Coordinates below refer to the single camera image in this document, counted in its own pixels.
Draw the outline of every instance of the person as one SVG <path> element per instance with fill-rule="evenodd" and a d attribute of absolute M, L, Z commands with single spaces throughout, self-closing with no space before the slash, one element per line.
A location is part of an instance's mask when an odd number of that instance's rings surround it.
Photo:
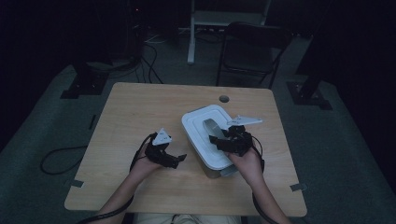
<path fill-rule="evenodd" d="M 146 146 L 142 147 L 140 151 L 139 160 L 137 160 L 131 172 L 125 177 L 120 186 L 111 195 L 105 205 L 99 210 L 98 215 L 106 214 L 115 211 L 122 207 L 134 196 L 134 193 L 140 183 L 143 182 L 149 175 L 160 169 L 160 164 L 150 161 L 147 157 L 143 157 Z M 260 209 L 279 224 L 289 224 L 290 220 L 286 217 L 283 211 L 278 206 L 271 191 L 268 189 L 265 180 L 262 176 L 262 168 L 260 156 L 253 148 L 249 149 L 243 157 L 234 155 L 233 153 L 226 153 L 226 156 L 237 167 L 239 173 L 244 177 L 246 182 L 250 185 L 253 194 L 257 200 Z M 125 210 L 114 217 L 90 222 L 92 224 L 117 224 L 122 223 Z M 228 216 L 190 216 L 190 215 L 150 215 L 150 214 L 137 214 L 134 224 L 141 223 L 240 223 L 239 217 Z"/>

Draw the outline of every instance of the white plastic container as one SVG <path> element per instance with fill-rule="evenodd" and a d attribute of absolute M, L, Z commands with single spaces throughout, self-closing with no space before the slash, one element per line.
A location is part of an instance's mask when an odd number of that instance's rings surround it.
<path fill-rule="evenodd" d="M 209 178 L 227 176 L 237 171 L 224 152 L 210 143 L 204 121 L 213 119 L 221 129 L 227 130 L 227 121 L 232 118 L 219 105 L 209 105 L 185 114 L 181 121 L 197 154 L 201 158 L 201 166 Z"/>

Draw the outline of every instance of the container lid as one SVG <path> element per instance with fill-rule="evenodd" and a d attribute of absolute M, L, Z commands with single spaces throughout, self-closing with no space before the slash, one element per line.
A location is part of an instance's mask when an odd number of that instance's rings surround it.
<path fill-rule="evenodd" d="M 204 126 L 204 121 L 207 119 L 213 119 L 224 130 L 230 127 L 227 121 L 232 120 L 219 105 L 209 105 L 185 114 L 181 121 L 187 136 L 205 165 L 212 170 L 222 170 L 233 163 L 224 155 L 224 152 L 217 149 L 216 145 L 210 143 L 209 134 Z"/>

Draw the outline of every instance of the small round object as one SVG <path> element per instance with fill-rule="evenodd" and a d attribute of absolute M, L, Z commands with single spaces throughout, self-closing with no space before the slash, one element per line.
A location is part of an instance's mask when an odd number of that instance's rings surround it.
<path fill-rule="evenodd" d="M 221 96 L 219 97 L 219 100 L 220 100 L 222 103 L 228 103 L 228 102 L 230 101 L 230 97 L 228 97 L 228 96 L 226 96 L 226 95 L 221 95 Z"/>

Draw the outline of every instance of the lap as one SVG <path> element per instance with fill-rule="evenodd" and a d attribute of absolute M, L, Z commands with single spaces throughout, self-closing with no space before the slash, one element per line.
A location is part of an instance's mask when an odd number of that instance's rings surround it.
<path fill-rule="evenodd" d="M 241 217 L 237 216 L 204 216 L 204 215 L 173 215 L 173 214 L 134 214 L 134 224 L 241 224 Z"/>

